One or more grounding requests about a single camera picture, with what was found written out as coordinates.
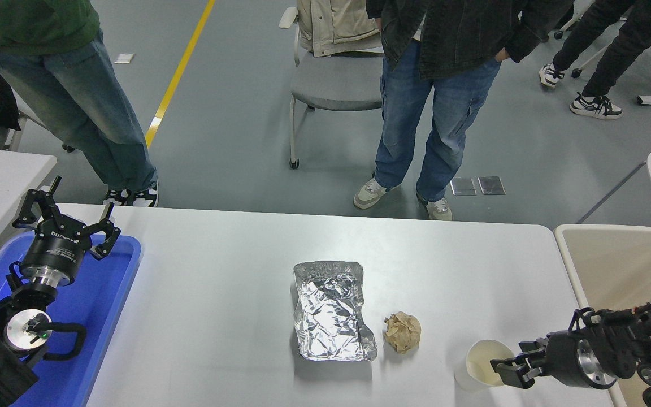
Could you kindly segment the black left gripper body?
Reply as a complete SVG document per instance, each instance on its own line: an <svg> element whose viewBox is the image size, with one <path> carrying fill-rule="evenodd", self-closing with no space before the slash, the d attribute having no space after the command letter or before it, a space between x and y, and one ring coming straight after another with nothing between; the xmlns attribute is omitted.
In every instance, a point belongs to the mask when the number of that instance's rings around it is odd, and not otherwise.
<svg viewBox="0 0 651 407"><path fill-rule="evenodd" d="M65 219L61 228L54 219L43 220L34 230L34 239L21 261L20 273L31 278L43 267L57 270L68 278L79 273L86 250L92 247L86 227L77 219Z"/></svg>

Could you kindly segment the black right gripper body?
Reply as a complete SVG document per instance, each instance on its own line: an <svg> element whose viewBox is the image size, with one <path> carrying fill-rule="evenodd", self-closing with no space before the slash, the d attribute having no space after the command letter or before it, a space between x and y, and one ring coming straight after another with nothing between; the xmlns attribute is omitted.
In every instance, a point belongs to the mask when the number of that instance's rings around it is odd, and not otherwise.
<svg viewBox="0 0 651 407"><path fill-rule="evenodd" d="M547 335L545 370L562 384L569 387L586 387L583 371L578 361L579 338L567 331Z"/></svg>

